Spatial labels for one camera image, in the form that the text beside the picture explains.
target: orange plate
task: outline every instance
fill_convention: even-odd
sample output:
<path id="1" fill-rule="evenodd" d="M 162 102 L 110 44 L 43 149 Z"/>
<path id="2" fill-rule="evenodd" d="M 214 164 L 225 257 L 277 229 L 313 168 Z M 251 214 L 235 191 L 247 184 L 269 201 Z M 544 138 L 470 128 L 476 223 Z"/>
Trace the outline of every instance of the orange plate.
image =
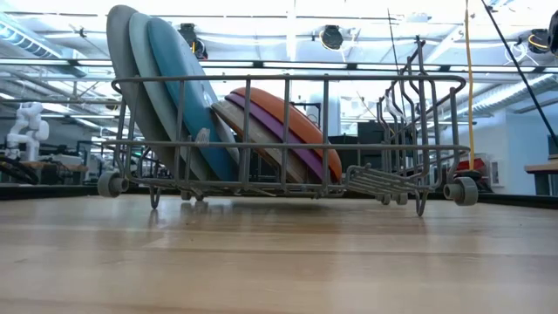
<path id="1" fill-rule="evenodd" d="M 246 88 L 237 88 L 232 92 L 244 97 Z M 250 99 L 276 117 L 276 119 L 280 120 L 282 123 L 284 122 L 283 99 L 255 87 L 250 88 Z M 289 129 L 307 144 L 322 143 L 322 131 L 293 105 L 290 105 L 289 109 Z M 315 151 L 320 157 L 323 157 L 322 149 L 315 149 Z M 335 149 L 328 150 L 328 155 L 332 180 L 341 181 L 341 160 L 339 159 L 339 155 Z"/>

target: dish rack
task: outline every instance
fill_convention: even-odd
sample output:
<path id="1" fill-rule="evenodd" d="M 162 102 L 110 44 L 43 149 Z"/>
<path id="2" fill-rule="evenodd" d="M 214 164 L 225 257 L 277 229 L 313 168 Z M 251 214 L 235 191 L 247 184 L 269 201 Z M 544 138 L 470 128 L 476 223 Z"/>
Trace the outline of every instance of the dish rack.
<path id="1" fill-rule="evenodd" d="M 190 80 L 242 80 L 246 83 L 246 97 L 244 109 L 244 137 L 242 142 L 225 143 L 225 142 L 208 142 L 207 138 L 201 132 L 195 137 L 188 136 L 187 139 L 179 141 L 154 141 L 154 140 L 133 140 L 134 138 L 134 121 L 136 117 L 137 106 L 130 106 L 130 117 L 127 123 L 128 135 L 124 137 L 123 129 L 126 123 L 126 102 L 124 98 L 120 106 L 119 126 L 116 140 L 107 140 L 102 145 L 114 145 L 114 155 L 120 156 L 124 152 L 126 157 L 124 160 L 115 158 L 118 164 L 118 172 L 104 173 L 99 178 L 99 193 L 106 197 L 116 197 L 128 188 L 128 182 L 143 184 L 150 187 L 150 201 L 153 208 L 157 208 L 161 190 L 164 188 L 177 188 L 181 191 L 183 200 L 189 200 L 192 196 L 198 201 L 202 201 L 207 195 L 270 195 L 270 196 L 297 196 L 297 197 L 340 197 L 346 191 L 358 192 L 367 195 L 373 195 L 378 201 L 387 205 L 394 200 L 399 205 L 404 205 L 408 201 L 408 194 L 415 195 L 416 212 L 421 216 L 425 211 L 425 204 L 428 194 L 438 188 L 441 180 L 441 164 L 444 160 L 453 160 L 453 165 L 447 173 L 447 184 L 444 187 L 444 195 L 447 199 L 454 200 L 457 204 L 468 206 L 476 203 L 478 199 L 478 190 L 474 181 L 470 178 L 461 177 L 453 179 L 453 174 L 459 163 L 459 158 L 463 154 L 469 152 L 469 147 L 459 144 L 458 121 L 457 121 L 457 103 L 456 93 L 462 90 L 466 81 L 460 76 L 454 75 L 436 75 L 429 76 L 425 72 L 422 56 L 422 47 L 424 41 L 417 41 L 417 50 L 407 58 L 407 63 L 397 75 L 214 75 L 214 76 L 186 76 L 186 77 L 154 77 L 154 78 L 120 78 L 112 82 L 112 87 L 120 92 L 117 84 L 134 83 L 144 84 L 145 82 L 179 82 L 180 90 L 184 91 L 186 81 Z M 412 65 L 413 59 L 418 57 L 418 64 Z M 413 73 L 413 68 L 418 67 L 418 74 Z M 283 133 L 282 143 L 251 143 L 248 142 L 249 124 L 249 94 L 252 81 L 255 80 L 281 80 L 284 82 L 284 129 L 289 130 L 289 110 L 293 110 L 289 106 L 290 82 L 297 80 L 313 80 L 323 82 L 323 141 L 322 143 L 288 143 L 287 132 Z M 384 141 L 380 144 L 330 144 L 328 142 L 328 114 L 329 114 L 329 89 L 331 81 L 389 81 L 391 85 L 385 91 L 385 95 L 378 100 L 377 103 L 377 123 L 384 129 Z M 454 82 L 455 87 L 451 87 L 448 93 L 438 99 L 436 83 Z M 412 91 L 418 94 L 419 102 L 415 104 L 405 90 L 404 82 L 408 82 Z M 430 96 L 432 106 L 426 107 L 426 89 L 425 82 L 431 86 Z M 398 109 L 394 87 L 399 85 L 403 99 L 407 104 L 411 105 L 410 119 L 405 116 L 398 116 L 390 113 L 393 123 L 388 124 L 383 116 L 383 106 L 390 106 Z M 450 128 L 453 132 L 453 143 L 451 145 L 441 145 L 439 136 L 439 117 L 437 107 L 449 101 L 451 109 Z M 184 93 L 180 94 L 180 104 L 185 103 Z M 184 106 L 179 106 L 177 115 L 177 139 L 180 139 L 180 132 L 183 126 Z M 427 126 L 433 124 L 434 127 L 434 143 L 429 143 Z M 418 131 L 421 134 L 421 143 L 418 143 Z M 406 134 L 411 135 L 411 143 L 407 143 Z M 133 175 L 131 171 L 131 154 L 133 147 L 147 146 L 148 149 L 141 155 L 138 164 L 142 164 L 144 158 L 147 157 L 149 151 L 153 147 L 173 147 L 174 148 L 174 178 L 173 179 L 154 179 L 142 178 L 141 171 Z M 199 181 L 190 179 L 190 162 L 193 149 L 202 147 L 236 147 L 241 152 L 241 160 L 239 165 L 238 181 Z M 279 171 L 276 182 L 253 182 L 249 180 L 250 169 L 250 151 L 257 148 L 278 148 L 282 150 L 282 162 L 279 165 Z M 356 150 L 360 155 L 363 150 L 381 151 L 382 167 L 381 169 L 373 169 L 370 164 L 349 166 L 344 173 L 344 177 L 340 182 L 331 182 L 330 179 L 323 179 L 321 183 L 291 183 L 287 182 L 286 167 L 287 151 L 290 149 L 323 149 L 323 165 L 322 177 L 330 178 L 328 150 Z M 186 149 L 186 169 L 180 172 L 180 150 Z M 446 157 L 441 157 L 442 151 L 450 152 Z M 422 162 L 419 162 L 419 152 L 422 153 Z M 431 165 L 437 166 L 438 179 L 433 184 L 426 184 L 426 177 L 430 172 Z"/>

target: wood grain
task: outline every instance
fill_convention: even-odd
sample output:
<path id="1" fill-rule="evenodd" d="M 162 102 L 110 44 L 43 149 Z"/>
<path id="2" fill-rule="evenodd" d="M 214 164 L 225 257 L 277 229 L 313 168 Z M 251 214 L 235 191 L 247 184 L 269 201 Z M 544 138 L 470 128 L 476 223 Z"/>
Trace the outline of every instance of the wood grain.
<path id="1" fill-rule="evenodd" d="M 557 211 L 413 205 L 0 202 L 0 312 L 556 313 Z"/>

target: rack wheel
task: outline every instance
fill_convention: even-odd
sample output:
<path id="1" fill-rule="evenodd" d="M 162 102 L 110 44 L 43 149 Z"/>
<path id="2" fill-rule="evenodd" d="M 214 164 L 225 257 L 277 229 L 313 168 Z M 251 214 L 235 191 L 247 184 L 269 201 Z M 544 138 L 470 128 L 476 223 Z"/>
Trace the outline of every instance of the rack wheel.
<path id="1" fill-rule="evenodd" d="M 127 191 L 128 180 L 120 178 L 118 172 L 105 172 L 97 182 L 97 191 L 103 197 L 117 197 L 122 192 Z"/>
<path id="2" fill-rule="evenodd" d="M 479 199 L 479 190 L 474 180 L 468 177 L 455 178 L 457 183 L 446 184 L 444 196 L 448 200 L 454 200 L 460 206 L 471 206 Z"/>
<path id="3" fill-rule="evenodd" d="M 190 201 L 190 199 L 192 198 L 192 194 L 188 191 L 180 191 L 180 198 L 183 201 Z"/>
<path id="4" fill-rule="evenodd" d="M 398 203 L 398 205 L 407 205 L 407 202 L 409 201 L 409 195 L 407 193 L 401 193 L 400 195 L 396 196 L 396 202 Z"/>
<path id="5" fill-rule="evenodd" d="M 391 201 L 391 195 L 384 195 L 384 197 L 382 198 L 383 205 L 390 205 L 390 201 Z"/>

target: spotlight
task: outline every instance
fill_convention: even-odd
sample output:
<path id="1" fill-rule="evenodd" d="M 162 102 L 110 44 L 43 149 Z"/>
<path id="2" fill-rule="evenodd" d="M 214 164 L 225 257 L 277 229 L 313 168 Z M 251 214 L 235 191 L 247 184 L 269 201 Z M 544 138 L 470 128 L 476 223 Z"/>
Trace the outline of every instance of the spotlight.
<path id="1" fill-rule="evenodd" d="M 343 35 L 336 25 L 325 25 L 325 29 L 320 33 L 320 39 L 323 46 L 331 50 L 339 50 L 343 44 Z"/>
<path id="2" fill-rule="evenodd" d="M 206 46 L 201 40 L 198 39 L 194 32 L 194 25 L 191 23 L 184 23 L 180 25 L 178 32 L 186 40 L 190 48 L 192 48 L 192 53 L 198 60 L 208 59 L 208 53 L 206 52 Z"/>

